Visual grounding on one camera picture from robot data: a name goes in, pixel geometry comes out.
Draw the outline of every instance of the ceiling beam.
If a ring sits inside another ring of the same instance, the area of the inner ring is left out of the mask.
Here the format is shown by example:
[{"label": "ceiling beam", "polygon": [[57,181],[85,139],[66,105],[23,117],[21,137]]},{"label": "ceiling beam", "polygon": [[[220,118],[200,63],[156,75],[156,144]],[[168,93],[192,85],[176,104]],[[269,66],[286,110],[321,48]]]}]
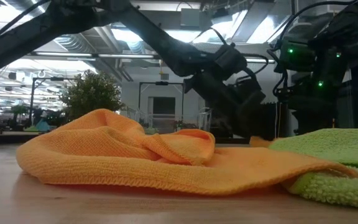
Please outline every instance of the ceiling beam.
[{"label": "ceiling beam", "polygon": [[238,30],[235,31],[232,41],[246,43],[258,26],[266,19],[274,5],[275,0],[255,0]]}]

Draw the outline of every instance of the potted plant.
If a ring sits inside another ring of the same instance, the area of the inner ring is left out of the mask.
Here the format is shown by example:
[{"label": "potted plant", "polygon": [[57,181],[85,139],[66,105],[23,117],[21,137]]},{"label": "potted plant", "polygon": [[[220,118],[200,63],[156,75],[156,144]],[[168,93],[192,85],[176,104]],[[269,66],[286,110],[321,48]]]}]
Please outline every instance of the potted plant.
[{"label": "potted plant", "polygon": [[175,121],[173,123],[173,128],[175,131],[179,131],[181,129],[198,129],[197,125],[191,124],[191,123],[186,123],[183,121]]},{"label": "potted plant", "polygon": [[121,91],[115,79],[107,73],[90,70],[78,75],[73,86],[60,95],[70,119],[77,119],[96,109],[120,110]]},{"label": "potted plant", "polygon": [[26,105],[15,105],[9,111],[5,111],[5,113],[12,113],[13,119],[9,120],[8,126],[11,127],[14,131],[22,131],[23,125],[21,125],[22,115],[29,114],[29,108]]}]

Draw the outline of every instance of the table surface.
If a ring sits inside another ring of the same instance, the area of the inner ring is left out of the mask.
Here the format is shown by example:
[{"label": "table surface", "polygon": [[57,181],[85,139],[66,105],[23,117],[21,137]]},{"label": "table surface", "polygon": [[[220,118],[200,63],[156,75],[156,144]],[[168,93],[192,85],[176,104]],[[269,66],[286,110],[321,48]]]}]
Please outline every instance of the table surface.
[{"label": "table surface", "polygon": [[230,197],[41,184],[0,146],[0,223],[358,223],[358,209],[290,195],[279,186]]}]

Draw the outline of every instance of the towel fold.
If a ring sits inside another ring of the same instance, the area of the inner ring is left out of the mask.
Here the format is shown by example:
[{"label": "towel fold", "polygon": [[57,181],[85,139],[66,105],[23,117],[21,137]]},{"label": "towel fold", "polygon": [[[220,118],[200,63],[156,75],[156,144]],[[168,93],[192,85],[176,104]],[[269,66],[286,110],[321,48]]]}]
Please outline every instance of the towel fold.
[{"label": "towel fold", "polygon": [[[252,137],[250,143],[277,152],[292,151],[340,162],[358,171],[358,129],[322,129],[274,142]],[[358,179],[310,172],[288,186],[288,190],[310,200],[358,207]]]},{"label": "towel fold", "polygon": [[17,162],[46,184],[152,187],[228,195],[326,170],[357,177],[344,165],[264,147],[216,148],[212,134],[181,130],[148,136],[135,121],[93,111],[17,150]]}]

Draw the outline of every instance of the tree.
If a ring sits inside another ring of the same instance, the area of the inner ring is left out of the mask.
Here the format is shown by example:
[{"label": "tree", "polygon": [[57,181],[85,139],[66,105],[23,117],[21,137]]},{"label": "tree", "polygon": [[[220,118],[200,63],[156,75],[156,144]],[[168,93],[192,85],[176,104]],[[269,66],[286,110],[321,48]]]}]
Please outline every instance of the tree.
[{"label": "tree", "polygon": [[120,110],[121,91],[115,79],[107,73],[99,74],[90,70],[78,75],[73,86],[60,95],[71,119],[77,119],[96,109]]},{"label": "tree", "polygon": [[17,115],[20,116],[19,122],[22,120],[22,114],[28,114],[29,109],[25,105],[16,105],[12,107],[13,121],[17,122]]}]

